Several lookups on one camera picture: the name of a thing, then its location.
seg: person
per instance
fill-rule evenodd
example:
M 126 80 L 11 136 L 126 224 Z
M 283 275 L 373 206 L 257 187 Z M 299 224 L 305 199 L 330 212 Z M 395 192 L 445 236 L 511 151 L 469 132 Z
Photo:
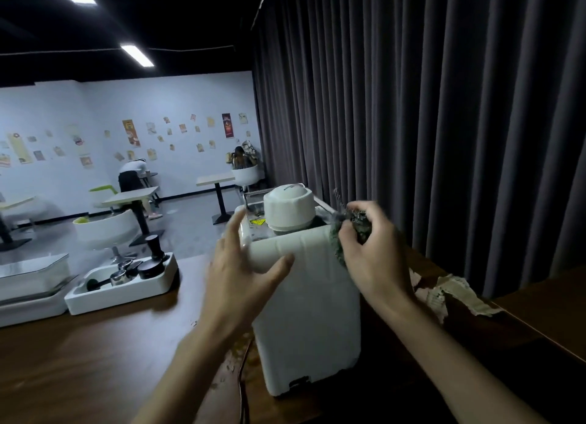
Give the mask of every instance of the person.
M 142 190 L 144 185 L 141 182 L 138 174 L 144 174 L 147 171 L 147 161 L 143 158 L 137 158 L 136 160 L 131 160 L 122 165 L 122 168 L 118 172 L 118 184 L 120 185 L 120 192 Z M 163 214 L 154 213 L 152 211 L 147 198 L 143 199 L 143 206 L 146 213 L 148 214 L 149 220 L 163 217 Z
M 256 159 L 246 154 L 242 146 L 237 146 L 234 150 L 232 165 L 234 169 L 250 168 L 256 165 Z
M 346 220 L 339 238 L 352 280 L 396 333 L 442 394 L 459 423 L 544 423 L 537 412 L 484 368 L 438 324 L 413 294 L 404 241 L 375 202 L 351 202 L 366 212 L 372 233 L 364 245 Z M 233 343 L 252 324 L 294 262 L 280 258 L 265 274 L 251 270 L 240 248 L 235 213 L 208 270 L 201 316 L 134 424 L 191 423 Z

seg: curtain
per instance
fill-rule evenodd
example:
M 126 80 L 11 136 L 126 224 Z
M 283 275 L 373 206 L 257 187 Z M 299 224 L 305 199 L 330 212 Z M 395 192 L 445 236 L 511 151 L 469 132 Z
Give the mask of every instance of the curtain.
M 586 260 L 586 0 L 265 0 L 272 183 L 373 199 L 487 297 Z

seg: black shorts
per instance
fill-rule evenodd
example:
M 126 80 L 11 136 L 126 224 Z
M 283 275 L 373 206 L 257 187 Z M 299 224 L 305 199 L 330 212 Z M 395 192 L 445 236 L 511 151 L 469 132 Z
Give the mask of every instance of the black shorts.
M 118 184 L 121 192 L 142 190 L 145 186 L 138 178 L 136 171 L 124 171 L 118 175 Z

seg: white wall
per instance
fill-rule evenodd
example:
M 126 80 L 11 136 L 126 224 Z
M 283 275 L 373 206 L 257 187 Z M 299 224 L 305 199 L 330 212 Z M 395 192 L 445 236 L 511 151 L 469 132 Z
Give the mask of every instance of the white wall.
M 240 124 L 238 114 L 242 112 L 248 124 Z M 231 114 L 233 139 L 224 135 L 222 113 Z M 195 123 L 190 120 L 191 114 L 196 115 Z M 208 127 L 208 116 L 215 119 L 215 127 Z M 171 123 L 166 124 L 163 117 L 169 117 Z M 126 138 L 122 120 L 127 119 L 134 122 L 140 148 L 131 147 Z M 163 143 L 157 135 L 147 134 L 148 121 L 155 123 Z M 181 123 L 187 126 L 184 134 L 179 130 Z M 93 169 L 82 166 L 77 146 L 65 132 L 70 124 L 78 126 Z M 195 132 L 195 125 L 201 132 Z M 168 127 L 173 130 L 172 136 L 167 136 Z M 48 137 L 46 130 L 53 137 Z M 104 136 L 105 130 L 111 133 L 109 139 Z M 95 211 L 87 191 L 109 183 L 118 186 L 123 162 L 114 158 L 117 151 L 126 156 L 127 150 L 134 150 L 137 158 L 147 159 L 150 170 L 159 173 L 155 179 L 162 197 L 207 189 L 197 187 L 196 178 L 229 171 L 225 154 L 237 146 L 236 139 L 250 140 L 260 152 L 250 72 L 3 88 L 0 140 L 6 141 L 7 132 L 24 137 L 33 163 L 20 164 L 12 149 L 0 147 L 0 154 L 11 156 L 10 168 L 0 167 L 0 192 L 6 200 L 37 195 L 46 207 L 42 219 Z M 35 136 L 37 142 L 29 143 L 29 136 Z M 209 140 L 216 142 L 215 150 L 210 149 Z M 175 151 L 169 149 L 171 143 Z M 204 152 L 197 152 L 197 143 L 203 145 Z M 54 146 L 60 146 L 66 156 L 58 157 Z M 156 161 L 148 160 L 149 148 L 156 149 Z M 45 161 L 34 158 L 33 151 L 37 150 L 42 151 Z

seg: crumpled paper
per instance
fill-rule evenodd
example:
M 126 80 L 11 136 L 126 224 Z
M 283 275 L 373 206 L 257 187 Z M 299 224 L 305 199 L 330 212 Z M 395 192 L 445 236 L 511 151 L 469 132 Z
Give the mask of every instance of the crumpled paper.
M 409 268 L 411 286 L 415 289 L 419 284 L 421 276 Z M 434 312 L 440 324 L 448 316 L 448 309 L 445 305 L 445 293 L 454 296 L 463 303 L 474 316 L 479 314 L 483 316 L 492 316 L 503 309 L 493 308 L 478 298 L 473 289 L 468 285 L 468 281 L 463 277 L 449 274 L 439 277 L 436 286 L 433 288 L 418 288 L 415 291 L 415 297 L 425 303 L 431 311 Z

